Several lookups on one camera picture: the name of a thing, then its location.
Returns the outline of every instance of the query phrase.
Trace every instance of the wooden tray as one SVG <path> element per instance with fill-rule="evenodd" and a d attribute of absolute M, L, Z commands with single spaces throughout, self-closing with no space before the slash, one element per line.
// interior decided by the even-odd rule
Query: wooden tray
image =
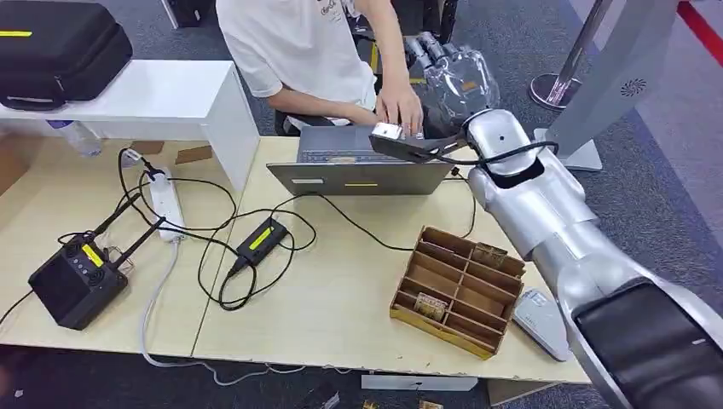
<path fill-rule="evenodd" d="M 524 263 L 502 249 L 423 228 L 390 316 L 487 359 L 505 336 L 523 274 Z M 419 294 L 442 302 L 440 320 L 415 308 Z"/>

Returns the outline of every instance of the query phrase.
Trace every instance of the black cable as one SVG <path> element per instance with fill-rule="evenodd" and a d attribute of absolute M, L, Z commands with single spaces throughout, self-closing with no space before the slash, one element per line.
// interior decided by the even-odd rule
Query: black cable
<path fill-rule="evenodd" d="M 480 166 L 480 165 L 492 164 L 494 162 L 499 162 L 502 159 L 510 158 L 511 156 L 515 156 L 518 153 L 527 152 L 527 151 L 535 149 L 537 147 L 552 147 L 552 154 L 557 155 L 560 145 L 557 142 L 553 142 L 553 141 L 532 142 L 529 145 L 525 145 L 523 147 L 518 147 L 517 149 L 512 149 L 511 151 L 501 153 L 497 156 L 493 156 L 492 158 L 484 158 L 484 159 L 478 159 L 478 160 L 457 160 L 457 159 L 444 157 L 440 154 L 430 154 L 430 156 L 434 159 L 441 160 L 442 162 L 445 162 L 448 164 Z"/>
<path fill-rule="evenodd" d="M 122 155 L 123 155 L 123 153 L 125 152 L 125 150 L 126 150 L 126 149 L 122 149 L 122 150 L 119 152 L 119 161 L 118 161 L 119 180 L 120 180 L 121 188 L 123 189 L 124 196 L 123 196 L 123 198 L 121 198 L 121 200 L 120 200 L 118 206 L 116 207 L 116 209 L 118 209 L 118 207 L 123 203 L 124 200 L 129 200 L 129 199 L 130 199 L 130 193 L 131 193 L 131 192 L 134 192 L 134 191 L 137 190 L 137 191 L 139 191 L 139 192 L 141 193 L 142 202 L 146 205 L 146 207 L 148 208 L 148 210 L 149 210 L 151 213 L 153 213 L 155 216 L 160 217 L 160 215 L 158 215 L 158 214 L 154 211 L 153 207 L 148 203 L 148 201 L 147 201 L 147 199 L 145 198 L 145 195 L 143 194 L 143 191 L 142 191 L 142 188 L 145 187 L 147 184 L 150 183 L 150 182 L 148 182 L 148 181 L 144 181 L 144 178 L 146 177 L 147 172 L 141 173 L 141 175 L 140 175 L 140 177 L 139 177 L 139 179 L 138 179 L 138 184 L 137 184 L 136 187 L 134 187 L 133 189 L 129 190 L 128 187 L 126 186 L 125 180 L 124 180 L 124 177 L 123 177 L 122 166 L 121 166 L 121 159 L 122 159 Z M 467 185 L 469 186 L 469 181 L 468 181 L 467 179 L 465 179 L 463 176 L 460 176 L 459 178 L 451 178 L 451 179 L 452 179 L 452 180 L 462 180 L 462 181 L 465 181 L 465 182 L 467 182 Z M 284 274 L 286 274 L 286 272 L 288 271 L 288 269 L 291 267 L 294 253 L 295 253 L 296 251 L 301 251 L 301 250 L 307 249 L 308 247 L 310 247 L 310 246 L 316 241 L 316 237 L 317 237 L 316 229 L 314 228 L 314 226 L 313 226 L 308 220 L 306 220 L 303 216 L 299 215 L 299 214 L 296 213 L 296 212 L 280 209 L 281 206 L 286 205 L 287 203 L 290 203 L 290 202 L 292 202 L 293 200 L 296 200 L 296 199 L 299 199 L 299 198 L 302 198 L 302 197 L 306 197 L 306 196 L 317 196 L 317 197 L 319 197 L 319 198 L 324 199 L 324 200 L 325 200 L 330 206 L 332 206 L 332 208 L 335 209 L 347 222 L 349 222 L 349 223 L 350 223 L 352 226 L 354 226 L 355 228 L 357 228 L 357 229 L 361 230 L 362 232 L 364 232 L 367 236 L 369 236 L 371 239 L 373 239 L 374 241 L 376 241 L 379 245 L 382 245 L 384 248 L 387 248 L 387 249 L 390 249 L 390 250 L 394 250 L 394 251 L 413 251 L 413 250 L 414 250 L 414 249 L 412 249 L 412 248 L 405 248 L 405 247 L 398 247 L 398 246 L 394 246 L 394 245 L 387 245 L 387 244 L 386 244 L 385 242 L 383 242 L 381 239 L 377 238 L 373 233 L 369 232 L 367 229 L 365 229 L 364 227 L 362 227 L 362 226 L 361 226 L 360 224 L 358 224 L 357 222 L 354 222 L 353 220 L 351 220 L 351 218 L 349 218 L 341 209 L 339 209 L 339 207 L 338 207 L 337 205 L 335 205 L 335 204 L 334 204 L 331 200 L 329 200 L 326 196 L 321 195 L 321 194 L 302 194 L 302 195 L 298 195 L 298 196 L 293 196 L 293 197 L 291 197 L 291 198 L 289 198 L 289 199 L 287 199 L 287 200 L 279 203 L 279 204 L 278 204 L 277 206 L 275 206 L 273 209 L 256 209 L 256 210 L 248 211 L 248 212 L 245 212 L 245 213 L 237 214 L 237 212 L 238 212 L 238 205 L 235 203 L 233 194 L 232 194 L 227 188 L 225 188 L 225 187 L 223 187 L 223 186 L 221 186 L 221 185 L 219 185 L 219 184 L 217 184 L 217 183 L 214 183 L 214 182 L 211 182 L 211 181 L 203 181 L 203 180 L 200 180 L 200 179 L 187 179 L 187 178 L 169 178 L 169 181 L 190 181 L 190 182 L 198 182 L 198 183 L 204 183 L 204 184 L 207 184 L 207 185 L 211 185 L 211 186 L 217 187 L 217 188 L 223 190 L 223 191 L 226 193 L 226 195 L 228 196 L 228 198 L 229 198 L 229 199 L 232 201 L 232 203 L 233 203 L 233 213 L 231 214 L 231 216 L 230 216 L 228 219 L 226 219 L 223 223 L 221 223 L 221 224 L 220 224 L 219 226 L 217 226 L 217 227 L 214 227 L 214 228 L 186 228 L 186 227 L 183 227 L 183 226 L 175 225 L 175 224 L 173 224 L 172 222 L 167 222 L 169 225 L 173 226 L 173 228 L 159 228 L 159 230 L 165 230 L 165 231 L 170 231 L 170 232 L 175 232 L 175 233 L 183 234 L 183 235 L 186 235 L 186 236 L 188 236 L 188 237 L 192 237 L 192 238 L 195 238 L 195 239 L 204 240 L 204 241 L 206 242 L 205 248 L 204 248 L 204 250 L 203 250 L 203 253 L 201 254 L 201 257 L 200 257 L 200 259 L 199 259 L 199 268 L 198 268 L 198 272 L 197 272 L 197 277 L 196 277 L 196 279 L 197 279 L 197 281 L 198 281 L 199 287 L 200 287 L 201 290 L 206 294 L 206 296 L 207 296 L 211 301 L 216 302 L 221 308 L 223 308 L 224 310 L 227 310 L 227 311 L 235 311 L 235 310 L 238 310 L 238 309 L 243 308 L 244 306 L 246 306 L 246 305 L 248 304 L 248 302 L 252 299 L 252 297 L 254 297 L 254 296 L 256 296 L 257 294 L 259 294 L 259 293 L 261 293 L 261 292 L 263 292 L 263 291 L 266 291 L 266 290 L 268 290 L 269 288 L 271 288 L 272 286 L 276 285 L 276 283 L 278 283 L 278 282 L 281 280 L 281 278 L 283 278 Z M 463 237 L 469 236 L 469 235 L 471 234 L 472 230 L 474 229 L 474 219 L 475 219 L 475 216 L 476 216 L 475 213 L 476 213 L 476 209 L 477 209 L 477 208 L 476 208 L 476 203 L 474 203 L 474 196 L 472 196 L 472 200 L 473 200 L 473 204 L 475 205 L 475 206 L 473 207 L 473 210 L 472 210 L 472 222 L 471 222 L 471 226 L 470 226 L 469 232 L 467 232 L 467 234 L 465 234 L 465 236 L 463 236 Z M 146 222 L 146 224 L 148 224 L 149 226 L 152 225 L 152 223 L 146 218 L 145 214 L 143 213 L 143 211 L 142 211 L 141 209 L 139 209 L 135 204 L 132 204 L 132 207 L 139 213 L 139 215 L 141 215 L 142 219 Z M 201 275 L 202 275 L 202 272 L 203 272 L 203 267 L 204 267 L 204 263 L 205 263 L 205 258 L 206 258 L 207 254 L 208 254 L 208 250 L 209 250 L 209 248 L 211 247 L 211 244 L 215 244 L 215 245 L 220 245 L 220 246 L 222 246 L 224 249 L 228 250 L 231 254 L 233 254 L 234 256 L 236 256 L 237 259 L 240 258 L 240 257 L 246 258 L 244 255 L 240 254 L 235 248 L 233 248 L 232 246 L 230 246 L 228 243 L 224 243 L 224 242 L 222 242 L 221 240 L 215 239 L 215 238 L 216 238 L 216 235 L 217 235 L 222 229 L 226 228 L 231 222 L 235 221 L 236 219 L 240 219 L 240 218 L 242 218 L 242 217 L 246 217 L 246 216 L 250 216 L 250 215 L 253 215 L 253 214 L 256 214 L 256 213 L 259 213 L 259 212 L 266 212 L 266 211 L 267 211 L 267 212 L 270 212 L 269 219 L 272 218 L 272 217 L 273 217 L 275 214 L 277 214 L 277 213 L 284 213 L 284 214 L 288 214 L 288 215 L 292 215 L 292 216 L 297 217 L 299 220 L 301 220 L 301 221 L 311 230 L 311 232 L 312 232 L 312 237 L 311 237 L 311 239 L 309 240 L 308 243 L 297 247 L 297 246 L 296 246 L 296 239 L 294 238 L 293 234 L 292 234 L 291 232 L 289 232 L 288 234 L 289 234 L 289 238 L 291 239 L 291 247 L 288 247 L 288 246 L 280 243 L 280 246 L 281 246 L 282 248 L 284 248 L 284 249 L 286 249 L 286 250 L 289 251 L 289 258 L 288 258 L 288 260 L 286 261 L 286 266 L 281 270 L 281 272 L 279 273 L 279 275 L 276 276 L 276 278 L 275 278 L 274 280 L 272 280 L 270 283 L 268 283 L 268 284 L 265 285 L 264 287 L 262 287 L 262 288 L 260 288 L 260 289 L 256 289 L 256 286 L 257 286 L 257 278 L 258 278 L 258 271 L 257 271 L 256 266 L 254 266 L 254 265 L 251 263 L 250 260 L 246 259 L 246 265 L 247 265 L 248 267 L 250 267 L 251 270 L 252 270 L 252 282 L 251 282 L 251 284 L 250 284 L 250 286 L 249 286 L 249 290 L 248 290 L 248 292 L 246 293 L 246 295 L 243 296 L 243 297 L 241 297 L 241 298 L 238 298 L 238 299 L 235 299 L 235 300 L 231 300 L 231 301 L 226 301 L 226 300 L 223 299 L 223 294 L 224 294 L 224 292 L 227 290 L 228 284 L 229 284 L 230 280 L 239 272 L 238 270 L 234 271 L 234 270 L 232 269 L 232 270 L 230 270 L 230 271 L 227 272 L 226 277 L 223 279 L 223 281 L 222 281 L 222 283 L 221 283 L 221 286 L 219 287 L 218 298 L 215 298 L 215 297 L 211 294 L 211 292 L 208 291 L 208 289 L 205 288 L 205 286 L 203 285 L 203 282 L 201 281 Z M 195 234 L 195 233 L 190 233 L 190 231 L 208 231 L 208 232 L 211 232 L 211 237 L 205 237 L 205 236 L 201 236 L 201 235 L 198 235 L 198 234 Z"/>
<path fill-rule="evenodd" d="M 316 229 L 314 228 L 314 226 L 313 226 L 311 223 L 309 223 L 309 221 L 306 220 L 303 216 L 301 216 L 301 215 L 299 215 L 298 213 L 293 212 L 293 211 L 289 211 L 289 210 L 279 210 L 279 209 L 256 209 L 256 210 L 251 210 L 251 211 L 248 211 L 248 212 L 246 212 L 246 213 L 241 213 L 241 214 L 239 214 L 239 215 L 236 215 L 236 216 L 234 216 L 234 220 L 235 220 L 235 219 L 240 219 L 241 217 L 246 217 L 246 216 L 250 216 L 250 215 L 253 215 L 253 214 L 256 214 L 256 213 L 266 212 L 266 211 L 267 211 L 267 212 L 271 212 L 272 214 L 273 214 L 274 212 L 277 212 L 277 213 L 285 213 L 285 214 L 288 214 L 288 215 L 292 215 L 292 216 L 297 217 L 297 218 L 298 218 L 299 220 L 301 220 L 304 224 L 306 224 L 306 226 L 309 227 L 309 229 L 311 229 L 312 237 L 311 237 L 311 239 L 309 240 L 309 243 L 306 243 L 305 245 L 302 245 L 302 246 L 300 246 L 300 247 L 296 247 L 296 239 L 294 238 L 293 234 L 292 234 L 291 232 L 289 232 L 288 234 L 289 234 L 289 237 L 290 237 L 290 239 L 291 239 L 291 241 L 292 241 L 292 246 L 291 246 L 291 247 L 286 247 L 286 246 L 284 246 L 285 249 L 289 250 L 289 259 L 288 259 L 288 261 L 286 262 L 286 266 L 281 270 L 281 272 L 279 273 L 279 275 L 278 275 L 273 281 L 271 281 L 269 284 L 265 285 L 264 287 L 262 287 L 262 288 L 260 288 L 260 289 L 258 289 L 258 290 L 256 290 L 257 269 L 256 269 L 256 267 L 255 267 L 253 264 L 250 263 L 250 261 L 247 260 L 247 261 L 248 261 L 248 267 L 250 267 L 251 270 L 252 270 L 252 283 L 251 283 L 251 285 L 250 285 L 250 287 L 249 287 L 249 291 L 247 292 L 247 294 L 246 294 L 244 297 L 241 297 L 241 298 L 238 298 L 238 299 L 232 300 L 232 301 L 224 301 L 224 300 L 223 300 L 223 293 L 225 292 L 226 287 L 228 286 L 228 283 L 229 283 L 230 279 L 231 279 L 232 277 L 234 277 L 235 274 L 238 273 L 238 272 L 229 271 L 229 272 L 226 274 L 226 277 L 223 279 L 223 281 L 222 281 L 222 283 L 221 283 L 221 287 L 219 287 L 218 298 L 215 298 L 215 297 L 211 294 L 211 292 L 205 287 L 205 285 L 203 285 L 203 282 L 201 281 L 201 273 L 202 273 L 202 271 L 203 271 L 204 260 L 205 260 L 206 254 L 208 253 L 208 249 L 210 248 L 210 243 L 206 243 L 206 246 L 205 246 L 205 248 L 204 248 L 204 251 L 203 251 L 203 253 L 201 254 L 201 258 L 200 258 L 200 260 L 199 260 L 199 268 L 198 268 L 198 271 L 197 271 L 197 274 L 196 274 L 196 280 L 197 280 L 197 282 L 198 282 L 198 284 L 199 284 L 200 289 L 206 294 L 206 296 L 207 296 L 211 301 L 217 303 L 221 308 L 223 308 L 223 309 L 225 309 L 225 310 L 227 310 L 227 311 L 235 311 L 235 310 L 238 310 L 238 309 L 244 307 L 244 306 L 251 300 L 252 297 L 256 296 L 257 294 L 259 294 L 259 293 L 261 293 L 261 292 L 263 292 L 263 291 L 268 290 L 268 288 L 270 288 L 270 287 L 272 287 L 273 285 L 275 285 L 276 283 L 278 283 L 279 280 L 281 280 L 281 278 L 284 276 L 284 274 L 286 273 L 286 271 L 288 271 L 288 269 L 291 267 L 291 263 L 292 263 L 292 259 L 293 259 L 294 253 L 295 253 L 296 251 L 299 251 L 300 249 L 302 250 L 302 249 L 305 249 L 305 248 L 309 247 L 310 245 L 312 245 L 312 244 L 316 241 Z M 237 254 L 236 257 L 243 257 L 243 255 L 242 255 L 242 254 Z"/>
<path fill-rule="evenodd" d="M 462 239 L 466 239 L 470 237 L 470 234 L 472 234 L 472 231 L 474 231 L 474 225 L 475 221 L 477 220 L 477 198 L 474 197 L 474 192 L 472 191 L 472 186 L 470 185 L 470 180 L 462 175 L 460 175 L 460 170 L 458 168 L 452 169 L 452 175 L 457 177 L 445 177 L 444 181 L 463 181 L 467 184 L 467 188 L 470 189 L 470 196 L 472 197 L 472 220 L 470 222 L 470 229 L 467 230 L 467 233 L 465 235 L 461 236 Z"/>
<path fill-rule="evenodd" d="M 136 187 L 136 188 L 140 188 L 142 186 L 150 184 L 150 182 L 143 181 L 143 179 L 146 176 L 147 176 L 146 172 L 141 173 L 140 180 L 138 181 L 138 187 Z M 231 223 L 231 221 L 233 220 L 232 217 L 234 217 L 234 215 L 236 213 L 238 213 L 238 211 L 239 211 L 239 206 L 236 204 L 234 195 L 226 187 L 223 187 L 223 186 L 219 185 L 218 183 L 215 183 L 213 181 L 204 181 L 202 179 L 189 179 L 189 178 L 185 178 L 185 177 L 169 177 L 168 180 L 169 181 L 193 181 L 196 183 L 203 183 L 206 185 L 217 187 L 217 188 L 221 189 L 224 193 L 226 193 L 226 196 L 228 196 L 228 199 L 231 201 L 231 203 L 233 204 L 233 207 L 234 207 L 234 209 L 231 211 L 231 216 L 229 216 L 228 219 L 226 219 L 226 221 L 221 223 L 221 225 L 219 225 L 218 227 L 215 227 L 215 228 L 187 228 L 185 226 L 179 226 L 173 222 L 165 221 L 165 224 L 168 224 L 174 228 L 180 228 L 182 230 L 186 230 L 189 232 L 194 232 L 194 231 L 195 232 L 212 232 L 214 230 L 221 230 L 221 229 L 225 228 L 226 226 L 228 226 L 229 223 Z M 146 199 L 146 196 L 144 194 L 141 194 L 141 201 L 146 205 L 146 208 L 148 208 L 148 211 L 150 211 L 154 216 L 160 218 L 160 215 L 158 213 L 156 213 L 155 209 L 148 203 L 148 200 Z"/>
<path fill-rule="evenodd" d="M 376 241 L 377 243 L 379 243 L 379 245 L 381 245 L 382 247 L 387 248 L 387 249 L 389 249 L 389 250 L 394 250 L 394 251 L 414 251 L 414 249 L 410 249 L 410 248 L 407 248 L 407 247 L 398 247 L 398 246 L 395 246 L 395 245 L 387 245 L 385 242 L 383 242 L 382 240 L 380 240 L 380 239 L 379 239 L 377 236 L 375 236 L 373 233 L 371 233 L 370 231 L 368 231 L 368 230 L 366 230 L 365 228 L 363 228 L 362 226 L 360 226 L 359 223 L 354 222 L 353 220 L 351 220 L 351 219 L 346 215 L 346 213 L 344 213 L 341 209 L 339 209 L 339 207 L 337 207 L 337 205 L 335 205 L 335 204 L 334 204 L 331 200 L 329 200 L 326 196 L 324 196 L 323 194 L 319 194 L 319 193 L 304 193 L 304 194 L 299 194 L 299 195 L 296 195 L 296 196 L 292 196 L 290 199 L 287 199 L 287 200 L 285 200 L 285 201 L 277 204 L 276 207 L 274 208 L 274 211 L 271 212 L 271 216 L 273 217 L 274 212 L 276 212 L 276 211 L 281 211 L 281 210 L 278 210 L 281 206 L 283 206 L 283 205 L 285 205 L 285 204 L 287 204 L 287 203 L 289 203 L 289 202 L 292 202 L 293 200 L 301 199 L 301 198 L 305 198 L 305 197 L 309 197 L 309 196 L 310 196 L 310 197 L 322 198 L 322 199 L 326 200 L 326 202 L 329 203 L 329 205 L 332 206 L 332 208 L 334 208 L 347 222 L 349 222 L 349 223 L 350 223 L 352 226 L 354 226 L 355 228 L 358 228 L 359 230 L 363 231 L 367 236 L 369 236 L 370 238 L 372 238 L 372 240 L 374 240 L 374 241 Z M 310 243 L 308 243 L 308 244 L 305 245 L 305 246 L 302 246 L 302 247 L 299 248 L 299 249 L 295 249 L 295 250 L 297 250 L 297 251 L 298 251 L 298 250 L 303 250 L 303 249 L 305 249 L 306 247 L 308 247 L 309 245 L 310 245 Z"/>
<path fill-rule="evenodd" d="M 27 294 L 25 294 L 23 297 L 20 298 L 20 300 L 16 301 L 15 304 L 10 306 L 7 311 L 5 311 L 5 314 L 3 314 L 3 317 L 0 318 L 0 325 L 3 324 L 6 318 L 8 318 L 8 315 L 13 312 L 13 310 L 20 305 L 21 302 L 25 301 L 26 298 L 28 298 L 32 294 L 32 290 L 28 291 Z"/>
<path fill-rule="evenodd" d="M 56 240 L 57 240 L 58 243 L 60 243 L 61 245 L 67 245 L 67 242 L 66 242 L 66 241 L 63 241 L 63 239 L 66 238 L 66 237 L 75 237 L 75 236 L 78 236 L 78 235 L 85 236 L 85 235 L 93 235 L 93 234 L 95 234 L 95 232 L 93 232 L 92 230 L 86 230 L 86 231 L 84 231 L 84 232 L 82 232 L 82 233 L 78 233 L 78 232 L 65 233 L 65 234 L 63 234 L 62 236 L 60 236 L 59 238 L 57 238 Z"/>

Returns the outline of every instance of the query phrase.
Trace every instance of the water bottle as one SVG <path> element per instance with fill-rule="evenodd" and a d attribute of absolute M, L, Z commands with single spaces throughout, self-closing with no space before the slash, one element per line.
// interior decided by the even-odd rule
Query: water bottle
<path fill-rule="evenodd" d="M 101 154 L 103 148 L 101 139 L 83 123 L 78 121 L 48 121 L 48 124 L 56 132 L 63 135 L 66 141 L 86 158 Z"/>

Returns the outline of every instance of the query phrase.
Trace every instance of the laptop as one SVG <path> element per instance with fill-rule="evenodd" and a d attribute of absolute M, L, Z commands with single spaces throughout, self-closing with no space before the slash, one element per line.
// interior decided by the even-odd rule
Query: laptop
<path fill-rule="evenodd" d="M 372 149 L 371 126 L 305 126 L 297 163 L 266 167 L 289 193 L 298 195 L 431 194 L 454 167 L 412 164 Z"/>

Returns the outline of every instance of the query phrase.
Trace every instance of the red stripe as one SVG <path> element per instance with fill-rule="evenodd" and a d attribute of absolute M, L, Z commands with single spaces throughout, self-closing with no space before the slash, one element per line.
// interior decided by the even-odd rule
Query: red stripe
<path fill-rule="evenodd" d="M 693 34 L 708 52 L 723 66 L 723 39 L 689 2 L 678 3 L 678 15 L 691 28 Z"/>

